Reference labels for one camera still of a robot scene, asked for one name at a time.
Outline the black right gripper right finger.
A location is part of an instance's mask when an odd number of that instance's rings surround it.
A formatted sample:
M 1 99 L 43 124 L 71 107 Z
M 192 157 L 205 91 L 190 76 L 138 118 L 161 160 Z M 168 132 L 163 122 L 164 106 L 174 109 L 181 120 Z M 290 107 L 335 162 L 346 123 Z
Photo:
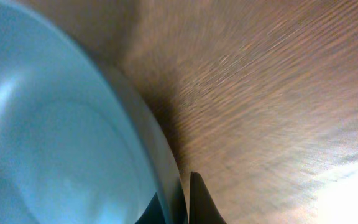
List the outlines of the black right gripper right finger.
M 197 172 L 190 175 L 189 224 L 226 224 L 201 174 Z

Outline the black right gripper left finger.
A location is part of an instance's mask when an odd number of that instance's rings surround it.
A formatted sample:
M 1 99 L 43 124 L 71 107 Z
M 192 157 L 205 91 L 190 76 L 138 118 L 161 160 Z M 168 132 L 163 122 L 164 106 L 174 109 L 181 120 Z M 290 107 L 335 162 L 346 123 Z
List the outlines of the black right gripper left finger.
M 147 208 L 135 224 L 166 224 L 162 206 L 157 194 L 154 194 Z

